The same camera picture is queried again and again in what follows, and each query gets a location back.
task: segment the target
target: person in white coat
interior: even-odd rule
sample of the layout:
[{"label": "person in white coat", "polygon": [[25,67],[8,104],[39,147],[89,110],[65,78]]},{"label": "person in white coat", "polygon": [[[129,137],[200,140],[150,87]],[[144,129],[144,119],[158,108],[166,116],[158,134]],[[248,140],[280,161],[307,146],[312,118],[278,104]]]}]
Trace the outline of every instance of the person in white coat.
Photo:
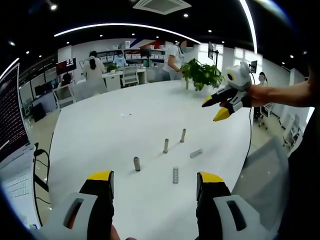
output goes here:
[{"label": "person in white coat", "polygon": [[102,74],[105,73],[105,65],[97,58],[97,52],[90,52],[88,60],[83,66],[85,79],[87,81],[103,80]]},{"label": "person in white coat", "polygon": [[169,47],[165,53],[164,66],[162,68],[162,80],[180,80],[182,78],[181,67],[184,64],[185,55],[192,51],[192,47],[187,47],[187,41],[176,43]]},{"label": "person in white coat", "polygon": [[105,65],[97,58],[97,52],[90,52],[88,61],[83,66],[83,75],[86,79],[88,96],[103,94],[107,92],[107,87],[103,78]]}]

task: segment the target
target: monitor screen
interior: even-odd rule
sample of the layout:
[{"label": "monitor screen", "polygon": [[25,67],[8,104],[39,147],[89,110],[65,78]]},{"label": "monitor screen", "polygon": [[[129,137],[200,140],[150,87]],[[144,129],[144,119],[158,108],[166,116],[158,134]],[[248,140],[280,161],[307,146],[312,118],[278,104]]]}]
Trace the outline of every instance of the monitor screen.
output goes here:
[{"label": "monitor screen", "polygon": [[0,163],[30,143],[19,106],[18,76],[16,65],[0,79]]},{"label": "monitor screen", "polygon": [[209,42],[209,44],[208,44],[208,47],[209,47],[209,49],[208,49],[208,58],[210,58],[210,59],[214,59],[214,46],[212,45],[212,43],[211,42]]},{"label": "monitor screen", "polygon": [[141,47],[140,48],[140,55],[141,55],[141,57],[151,57],[151,55],[152,55],[152,52],[151,52],[151,48],[149,47],[149,46],[147,46],[147,47]]},{"label": "monitor screen", "polygon": [[77,68],[76,58],[70,58],[56,64],[56,75],[65,74]]}]

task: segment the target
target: metal cylinder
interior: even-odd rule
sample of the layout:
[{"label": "metal cylinder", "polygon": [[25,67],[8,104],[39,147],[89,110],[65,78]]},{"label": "metal cylinder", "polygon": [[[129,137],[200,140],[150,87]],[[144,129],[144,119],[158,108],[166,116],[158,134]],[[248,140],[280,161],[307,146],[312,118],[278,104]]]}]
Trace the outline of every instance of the metal cylinder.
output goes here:
[{"label": "metal cylinder", "polygon": [[166,138],[166,139],[164,140],[164,150],[163,150],[163,153],[164,153],[164,154],[168,153],[168,144],[169,144],[169,139]]},{"label": "metal cylinder", "polygon": [[202,154],[204,151],[202,149],[199,149],[197,151],[194,151],[193,153],[190,154],[190,158],[195,158],[196,156]]},{"label": "metal cylinder", "polygon": [[133,158],[134,168],[137,172],[140,171],[140,160],[137,156]]},{"label": "metal cylinder", "polygon": [[182,136],[181,136],[181,140],[180,140],[180,143],[183,143],[185,141],[185,135],[186,135],[186,129],[184,128],[182,130]]},{"label": "metal cylinder", "polygon": [[175,166],[173,168],[173,183],[177,184],[179,182],[179,168]]}]

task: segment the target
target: office chair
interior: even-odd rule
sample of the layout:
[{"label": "office chair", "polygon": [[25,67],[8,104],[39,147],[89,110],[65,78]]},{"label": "office chair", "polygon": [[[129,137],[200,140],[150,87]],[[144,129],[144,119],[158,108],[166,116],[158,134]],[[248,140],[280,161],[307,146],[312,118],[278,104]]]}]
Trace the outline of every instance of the office chair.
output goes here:
[{"label": "office chair", "polygon": [[260,108],[260,123],[259,123],[259,128],[261,127],[261,125],[265,126],[265,130],[268,129],[268,127],[266,126],[265,122],[263,121],[263,118],[269,118],[272,114],[272,108],[274,107],[274,103],[267,103],[266,105],[261,106]]},{"label": "office chair", "polygon": [[127,66],[123,68],[123,75],[121,78],[121,83],[123,87],[138,85],[138,67],[137,66]]},{"label": "office chair", "polygon": [[61,110],[61,108],[64,108],[76,102],[76,98],[72,90],[71,84],[54,89],[53,95],[56,99],[56,105],[59,111]]},{"label": "office chair", "polygon": [[276,233],[288,199],[288,157],[279,138],[273,137],[249,155],[232,195],[240,195],[260,214],[261,224]]}]

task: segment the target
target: window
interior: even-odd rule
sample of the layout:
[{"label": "window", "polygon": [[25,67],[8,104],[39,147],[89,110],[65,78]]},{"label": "window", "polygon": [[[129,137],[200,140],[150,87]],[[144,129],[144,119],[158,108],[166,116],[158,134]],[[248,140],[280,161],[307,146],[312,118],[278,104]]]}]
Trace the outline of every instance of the window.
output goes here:
[{"label": "window", "polygon": [[253,61],[257,61],[256,73],[253,73],[255,84],[259,84],[259,73],[262,72],[263,57],[260,54],[255,54],[252,51],[248,51],[241,48],[235,48],[234,50],[234,65],[240,65],[240,62],[246,62],[250,64]]},{"label": "window", "polygon": [[[202,43],[199,46],[198,61],[202,64],[215,65],[216,64],[216,54],[215,53],[213,54],[213,60],[208,58],[208,49],[209,49],[208,43]],[[223,59],[224,59],[224,46],[218,45],[218,44],[213,44],[213,50],[219,51],[216,67],[221,71],[222,70],[222,63],[223,63]]]}]

